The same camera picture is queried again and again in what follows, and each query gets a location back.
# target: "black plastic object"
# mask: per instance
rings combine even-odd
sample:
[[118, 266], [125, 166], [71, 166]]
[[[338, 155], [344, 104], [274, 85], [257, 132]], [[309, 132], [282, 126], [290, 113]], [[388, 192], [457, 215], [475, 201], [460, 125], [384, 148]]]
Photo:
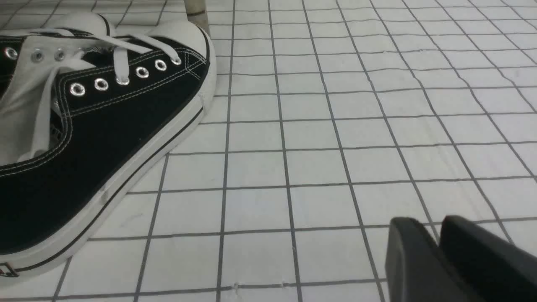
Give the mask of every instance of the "black plastic object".
[[442, 223], [440, 249], [487, 302], [537, 301], [537, 258], [474, 223], [447, 216]]
[[415, 219], [391, 220], [386, 276], [391, 302], [484, 302]]

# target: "metal eyelet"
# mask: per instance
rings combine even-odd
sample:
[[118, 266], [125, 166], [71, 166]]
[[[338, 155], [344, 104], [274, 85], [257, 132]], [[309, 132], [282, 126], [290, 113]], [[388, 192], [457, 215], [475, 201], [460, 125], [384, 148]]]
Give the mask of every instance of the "metal eyelet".
[[66, 58], [66, 54], [65, 52], [63, 51], [62, 48], [58, 48], [58, 50], [56, 51], [56, 53], [54, 54], [54, 59], [58, 62], [60, 61], [63, 61], [63, 59]]
[[80, 83], [73, 83], [69, 89], [72, 95], [81, 97], [86, 94], [86, 88]]
[[136, 75], [140, 78], [147, 78], [149, 77], [149, 70], [145, 67], [136, 67]]
[[127, 86], [130, 83], [130, 80], [129, 80], [128, 77], [126, 77], [126, 78], [118, 78], [117, 77], [117, 78], [115, 78], [115, 81], [121, 86]]
[[160, 71], [165, 71], [166, 68], [168, 67], [166, 66], [166, 63], [164, 63], [164, 61], [159, 59], [159, 60], [155, 60], [155, 68]]
[[108, 82], [103, 78], [95, 79], [95, 89], [97, 89], [99, 91], [108, 90]]
[[19, 56], [19, 54], [17, 53], [17, 51], [11, 47], [6, 47], [4, 49], [4, 54], [5, 56], [8, 57], [8, 59], [10, 60], [16, 60]]
[[43, 58], [45, 57], [44, 53], [42, 50], [40, 50], [39, 48], [36, 48], [34, 50], [34, 52], [32, 53], [32, 61], [34, 63], [39, 63], [41, 61], [43, 61]]
[[180, 57], [175, 57], [175, 58], [171, 59], [171, 62], [172, 62], [173, 64], [175, 64], [175, 65], [181, 65], [181, 63], [183, 63], [183, 62], [181, 61], [181, 58], [180, 58]]

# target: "shoe upper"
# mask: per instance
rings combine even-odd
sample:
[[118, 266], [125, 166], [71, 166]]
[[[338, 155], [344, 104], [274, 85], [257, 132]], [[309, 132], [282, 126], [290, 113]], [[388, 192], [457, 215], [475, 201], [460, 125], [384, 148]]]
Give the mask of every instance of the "shoe upper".
[[[161, 25], [148, 35], [171, 46], [181, 64], [164, 51], [131, 39], [129, 43], [154, 50], [127, 52], [128, 84], [118, 83], [114, 64], [55, 77], [52, 92], [57, 106], [50, 111], [50, 127], [58, 142], [35, 158], [0, 167], [0, 220], [12, 226], [0, 228], [0, 258], [60, 229], [188, 106], [215, 62], [208, 59], [209, 41], [203, 31], [190, 23], [180, 24], [175, 32], [182, 34], [170, 31], [171, 25]], [[87, 55], [89, 61], [114, 61], [113, 52]], [[142, 69], [147, 73], [140, 74]], [[106, 89], [98, 86], [102, 81]]]

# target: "tiled floor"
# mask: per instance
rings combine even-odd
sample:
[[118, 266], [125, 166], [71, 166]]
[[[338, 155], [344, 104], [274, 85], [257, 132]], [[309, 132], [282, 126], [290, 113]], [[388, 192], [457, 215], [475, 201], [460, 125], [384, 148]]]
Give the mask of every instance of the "tiled floor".
[[[66, 264], [0, 301], [388, 301], [394, 216], [537, 255], [537, 1], [207, 0], [214, 106]], [[4, 29], [178, 0], [11, 0]]]

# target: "black canvas sneaker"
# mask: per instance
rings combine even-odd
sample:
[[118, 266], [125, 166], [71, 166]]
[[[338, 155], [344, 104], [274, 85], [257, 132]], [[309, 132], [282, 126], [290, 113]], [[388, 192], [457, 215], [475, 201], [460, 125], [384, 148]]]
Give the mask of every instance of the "black canvas sneaker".
[[0, 283], [71, 256], [212, 103], [213, 45], [192, 23], [96, 38], [53, 68], [30, 150], [0, 166]]
[[85, 12], [65, 15], [48, 28], [7, 32], [0, 35], [0, 165], [27, 152], [37, 100], [52, 67], [98, 44], [92, 35], [115, 35], [115, 26]]

